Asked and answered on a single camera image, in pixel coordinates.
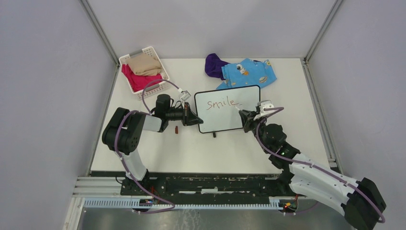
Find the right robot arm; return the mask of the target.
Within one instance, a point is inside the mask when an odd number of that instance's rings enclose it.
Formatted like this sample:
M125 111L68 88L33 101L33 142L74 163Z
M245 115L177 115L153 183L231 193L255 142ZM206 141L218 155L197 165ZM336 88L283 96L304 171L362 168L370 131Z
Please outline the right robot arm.
M282 126L267 124L267 119L282 108L258 111L240 110L244 132L252 132L269 160L282 170L277 191L288 196L292 192L322 203L338 213L357 230L372 230L385 223L387 205L376 183L364 177L357 180L324 167L287 142Z

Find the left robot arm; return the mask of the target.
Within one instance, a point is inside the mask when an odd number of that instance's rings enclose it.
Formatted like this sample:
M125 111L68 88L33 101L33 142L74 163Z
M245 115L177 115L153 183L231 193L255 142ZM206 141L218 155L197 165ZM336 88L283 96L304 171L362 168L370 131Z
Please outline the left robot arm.
M138 195L145 195L150 190L150 181L145 179L149 172L137 149L142 132L162 133L170 121L181 121L183 126L203 124L188 102L175 107L172 101L167 94L158 95L151 115L118 107L103 131L102 143L116 153L124 166L125 176L133 180L132 189Z

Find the whiteboard with black frame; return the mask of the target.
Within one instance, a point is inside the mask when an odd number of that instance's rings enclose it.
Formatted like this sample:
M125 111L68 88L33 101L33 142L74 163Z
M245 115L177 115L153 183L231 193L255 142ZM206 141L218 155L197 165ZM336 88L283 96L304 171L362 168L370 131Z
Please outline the whiteboard with black frame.
M197 92L194 101L196 113L204 121L199 125L201 133L241 129L241 117L235 106L241 110L256 110L260 87L253 85Z

